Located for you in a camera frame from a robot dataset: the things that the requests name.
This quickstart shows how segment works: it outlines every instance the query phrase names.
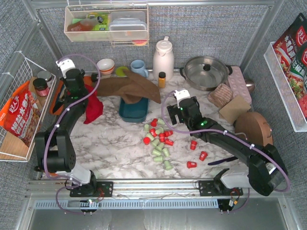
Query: marble countertop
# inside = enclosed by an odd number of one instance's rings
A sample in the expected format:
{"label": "marble countertop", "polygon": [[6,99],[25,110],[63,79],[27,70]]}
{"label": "marble countertop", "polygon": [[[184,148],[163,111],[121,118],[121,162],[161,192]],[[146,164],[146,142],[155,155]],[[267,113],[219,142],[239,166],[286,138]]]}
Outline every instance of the marble countertop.
{"label": "marble countertop", "polygon": [[[157,84],[152,75],[149,79]],[[187,89],[191,96],[196,96],[200,103],[203,116],[212,118],[225,129],[234,131],[232,125],[219,118],[218,108],[207,100],[209,92],[198,91],[179,75],[176,74],[166,88],[160,90],[161,99],[171,90]],[[143,127],[154,118],[161,117],[161,105],[149,102],[149,112],[143,123],[126,123],[118,115],[119,96],[99,98],[104,104],[103,115],[94,122],[85,125],[85,115],[76,123],[71,132],[71,141],[74,146],[77,162],[83,167],[92,170],[98,179],[141,179],[141,178],[213,178],[220,170],[233,165],[241,164],[239,160],[224,162],[216,166],[208,166],[209,162],[221,160],[232,155],[222,148],[202,140],[194,151],[190,150],[190,141],[193,139],[187,134],[174,133],[169,138],[174,141],[169,147],[169,160],[173,169],[166,171],[163,163],[153,161],[151,154],[153,147],[144,145],[143,138],[147,134]],[[176,103],[169,98],[167,105]],[[175,128],[183,131],[188,129],[184,124],[177,124]],[[206,151],[205,161],[199,160],[201,151]],[[187,161],[195,161],[197,168],[188,169]]]}

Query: stainless steel pot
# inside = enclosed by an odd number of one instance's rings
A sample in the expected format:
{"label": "stainless steel pot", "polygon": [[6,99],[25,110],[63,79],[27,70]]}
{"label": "stainless steel pot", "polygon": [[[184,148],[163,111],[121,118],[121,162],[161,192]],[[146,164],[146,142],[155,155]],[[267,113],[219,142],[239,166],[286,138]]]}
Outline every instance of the stainless steel pot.
{"label": "stainless steel pot", "polygon": [[232,74],[232,68],[210,56],[194,57],[184,68],[180,68],[180,74],[193,88],[212,91],[227,80],[228,75]]}

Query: blue tray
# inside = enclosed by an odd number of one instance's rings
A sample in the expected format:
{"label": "blue tray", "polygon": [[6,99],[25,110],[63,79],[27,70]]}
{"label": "blue tray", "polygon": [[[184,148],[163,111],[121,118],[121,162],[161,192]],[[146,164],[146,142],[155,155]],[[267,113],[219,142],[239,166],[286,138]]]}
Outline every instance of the blue tray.
{"label": "blue tray", "polygon": [[142,97],[142,99],[134,104],[126,104],[121,98],[119,104],[119,116],[125,122],[141,123],[145,121],[148,114],[149,99]]}

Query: white thermos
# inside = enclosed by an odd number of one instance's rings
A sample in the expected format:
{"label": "white thermos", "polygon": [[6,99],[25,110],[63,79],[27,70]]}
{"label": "white thermos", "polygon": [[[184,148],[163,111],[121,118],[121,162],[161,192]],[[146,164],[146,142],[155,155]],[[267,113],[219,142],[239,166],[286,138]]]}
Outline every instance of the white thermos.
{"label": "white thermos", "polygon": [[174,53],[173,45],[168,40],[168,36],[166,36],[164,40],[157,42],[153,57],[154,79],[158,80],[159,73],[164,72],[166,74],[165,80],[171,80],[174,74]]}

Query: orange snack bag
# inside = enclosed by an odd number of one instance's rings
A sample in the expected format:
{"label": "orange snack bag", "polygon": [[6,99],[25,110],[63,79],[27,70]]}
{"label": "orange snack bag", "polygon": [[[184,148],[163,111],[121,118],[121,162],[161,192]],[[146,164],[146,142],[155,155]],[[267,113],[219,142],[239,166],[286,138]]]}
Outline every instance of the orange snack bag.
{"label": "orange snack bag", "polygon": [[21,85],[0,111],[0,126],[30,146],[39,121],[39,110],[30,100],[29,82]]}

